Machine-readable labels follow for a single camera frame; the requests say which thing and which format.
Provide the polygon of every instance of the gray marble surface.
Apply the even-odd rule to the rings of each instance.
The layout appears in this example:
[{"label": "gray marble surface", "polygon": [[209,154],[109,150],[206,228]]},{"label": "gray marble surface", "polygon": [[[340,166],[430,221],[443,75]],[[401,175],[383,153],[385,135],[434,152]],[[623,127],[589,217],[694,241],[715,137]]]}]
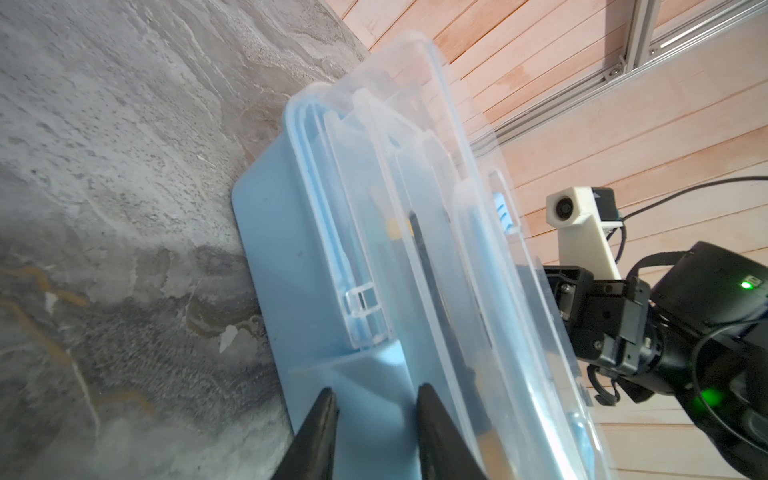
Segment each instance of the gray marble surface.
[{"label": "gray marble surface", "polygon": [[0,478],[268,478],[230,190],[365,48],[317,0],[7,0],[0,38]]}]

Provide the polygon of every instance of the metal frame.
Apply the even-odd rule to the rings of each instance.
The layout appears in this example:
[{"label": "metal frame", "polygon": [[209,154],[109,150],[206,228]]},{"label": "metal frame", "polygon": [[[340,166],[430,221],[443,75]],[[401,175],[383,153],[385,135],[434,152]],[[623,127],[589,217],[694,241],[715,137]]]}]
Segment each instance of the metal frame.
[{"label": "metal frame", "polygon": [[505,121],[473,144],[483,151],[507,144],[578,105],[623,84],[635,75],[661,65],[702,41],[768,10],[768,0],[728,0],[708,12],[651,41],[661,0],[636,0],[627,35],[627,50],[616,65],[577,82]]}]

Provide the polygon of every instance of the wooden plank wall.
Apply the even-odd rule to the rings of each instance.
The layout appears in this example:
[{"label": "wooden plank wall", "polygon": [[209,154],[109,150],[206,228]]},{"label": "wooden plank wall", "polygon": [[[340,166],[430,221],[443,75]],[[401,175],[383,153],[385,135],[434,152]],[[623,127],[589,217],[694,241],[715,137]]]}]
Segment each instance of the wooden plank wall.
[{"label": "wooden plank wall", "polygon": [[[614,65],[624,48],[634,4],[634,0],[327,1],[371,51],[408,30],[433,38],[491,125]],[[655,33],[661,35],[719,1],[663,0]]]},{"label": "wooden plank wall", "polygon": [[[503,147],[538,255],[557,263],[545,198],[574,185],[614,188],[627,214],[683,188],[768,175],[768,14],[754,18]],[[768,264],[768,185],[684,195],[627,222],[622,274],[650,253],[705,240]],[[611,243],[615,247],[618,239]],[[665,269],[646,269],[656,283]],[[741,478],[676,401],[598,407],[620,478]]]}]

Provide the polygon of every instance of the transparent plastic lid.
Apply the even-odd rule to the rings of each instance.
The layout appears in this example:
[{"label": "transparent plastic lid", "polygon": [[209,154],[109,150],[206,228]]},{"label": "transparent plastic lid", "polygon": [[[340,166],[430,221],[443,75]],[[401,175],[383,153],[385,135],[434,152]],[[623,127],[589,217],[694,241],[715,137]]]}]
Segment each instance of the transparent plastic lid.
[{"label": "transparent plastic lid", "polygon": [[576,359],[505,164],[435,46],[409,34],[286,108],[349,348],[400,342],[492,480],[607,478]]}]

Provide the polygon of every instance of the light blue container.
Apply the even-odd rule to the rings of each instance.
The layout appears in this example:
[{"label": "light blue container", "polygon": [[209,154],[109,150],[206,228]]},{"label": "light blue container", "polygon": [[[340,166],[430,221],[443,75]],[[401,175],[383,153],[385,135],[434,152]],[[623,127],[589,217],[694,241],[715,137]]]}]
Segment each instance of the light blue container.
[{"label": "light blue container", "polygon": [[420,478],[428,382],[492,480],[605,478],[503,159],[470,148],[443,63],[408,35],[306,88],[233,189],[294,430],[330,386],[334,478]]}]

